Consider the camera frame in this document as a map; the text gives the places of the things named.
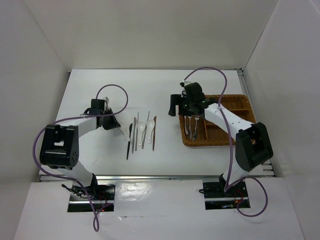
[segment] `fork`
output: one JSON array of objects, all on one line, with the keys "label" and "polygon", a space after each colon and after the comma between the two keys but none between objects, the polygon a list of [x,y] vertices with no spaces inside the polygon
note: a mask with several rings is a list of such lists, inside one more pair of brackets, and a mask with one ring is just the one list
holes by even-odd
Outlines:
[{"label": "fork", "polygon": [[184,133],[185,133],[186,135],[189,134],[189,133],[188,133],[188,130],[187,130],[186,116],[184,116]]},{"label": "fork", "polygon": [[198,125],[198,120],[200,119],[199,115],[195,115],[194,116],[194,120],[195,120],[195,127],[194,127],[194,134],[193,134],[193,141],[196,140],[197,138],[197,125]]},{"label": "fork", "polygon": [[191,132],[191,116],[188,116],[189,118],[189,139],[192,139],[192,132]]}]

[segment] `metal knife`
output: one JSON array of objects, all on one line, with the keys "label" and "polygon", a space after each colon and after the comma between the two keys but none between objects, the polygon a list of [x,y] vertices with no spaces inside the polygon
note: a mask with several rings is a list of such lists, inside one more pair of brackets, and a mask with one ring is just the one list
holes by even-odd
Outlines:
[{"label": "metal knife", "polygon": [[[129,126],[129,138],[131,138],[131,131],[132,131],[132,123]],[[127,160],[128,160],[128,157],[129,157],[130,143],[131,143],[131,139],[130,139],[130,141],[128,141],[128,148],[126,150],[126,159]]]},{"label": "metal knife", "polygon": [[136,133],[135,133],[135,151],[137,151],[137,146],[138,146],[138,129],[136,129]]},{"label": "metal knife", "polygon": [[134,149],[135,149],[135,132],[136,132],[136,126],[137,126],[137,119],[136,119],[136,117],[134,117],[134,118],[133,118],[132,153],[134,153]]},{"label": "metal knife", "polygon": [[[149,111],[149,113],[148,113],[148,118],[146,119],[146,123],[147,123],[148,120],[149,120],[149,115],[150,115],[150,111]],[[146,140],[146,135],[147,135],[147,128],[148,128],[148,124],[146,125],[145,130],[144,130],[144,136],[143,136],[143,141],[142,141],[142,149],[144,149],[144,146],[145,146],[145,140]]]},{"label": "metal knife", "polygon": [[153,118],[154,121],[154,129],[153,129],[153,143],[152,143],[152,151],[155,150],[155,142],[156,142],[156,126],[157,126],[157,116]]}]

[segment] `wicker basket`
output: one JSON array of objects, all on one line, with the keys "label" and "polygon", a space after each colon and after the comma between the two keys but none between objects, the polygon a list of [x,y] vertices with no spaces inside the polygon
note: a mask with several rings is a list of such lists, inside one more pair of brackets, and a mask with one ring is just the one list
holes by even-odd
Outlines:
[{"label": "wicker basket", "polygon": [[[220,95],[206,95],[206,98],[215,98],[217,101]],[[240,118],[252,123],[256,123],[253,110],[245,95],[224,95],[221,104],[239,116]],[[196,140],[190,140],[188,135],[185,134],[185,118],[179,116],[182,142],[188,147],[202,147],[202,146],[226,146],[229,145],[228,134],[220,127],[209,122],[203,118],[200,118],[196,127]],[[187,129],[189,128],[189,118],[186,118]],[[191,130],[194,132],[196,125],[195,116],[191,118]]]}]

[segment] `spoon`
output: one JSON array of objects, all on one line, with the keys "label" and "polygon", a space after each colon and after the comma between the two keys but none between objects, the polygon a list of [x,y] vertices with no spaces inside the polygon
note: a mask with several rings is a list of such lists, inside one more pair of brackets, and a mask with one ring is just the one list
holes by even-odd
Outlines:
[{"label": "spoon", "polygon": [[128,142],[130,142],[130,136],[129,136],[129,133],[128,133],[128,127],[123,123],[121,122],[120,123],[120,130],[121,132],[123,132],[123,134],[125,135],[125,138]]},{"label": "spoon", "polygon": [[155,121],[153,119],[150,119],[146,122],[147,125],[147,134],[148,134],[148,144],[151,144],[151,135],[152,135],[152,131],[155,128]]},{"label": "spoon", "polygon": [[145,131],[146,124],[144,121],[138,122],[137,129],[138,129],[138,139],[139,139],[139,146],[142,146],[142,137],[143,132]]}]

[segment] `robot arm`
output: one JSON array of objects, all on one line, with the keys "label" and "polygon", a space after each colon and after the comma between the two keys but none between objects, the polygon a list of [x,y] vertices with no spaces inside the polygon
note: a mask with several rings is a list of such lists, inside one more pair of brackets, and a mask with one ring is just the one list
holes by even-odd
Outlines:
[{"label": "robot arm", "polygon": [[[183,84],[182,94],[171,95],[169,115],[200,115],[227,132],[226,122],[219,105],[214,98],[206,98],[201,86],[197,83]],[[246,121],[220,105],[227,119],[231,137],[235,140],[235,160],[233,160],[229,183],[233,183],[248,175],[256,166],[263,164],[273,156],[266,126]],[[228,171],[219,178],[223,186],[226,184]]]},{"label": "robot arm", "polygon": [[100,187],[96,176],[79,161],[79,138],[99,127],[105,130],[121,127],[114,116],[99,116],[112,113],[106,100],[92,99],[91,107],[85,111],[83,118],[47,125],[40,150],[41,164],[80,181],[91,195],[95,195]]}]

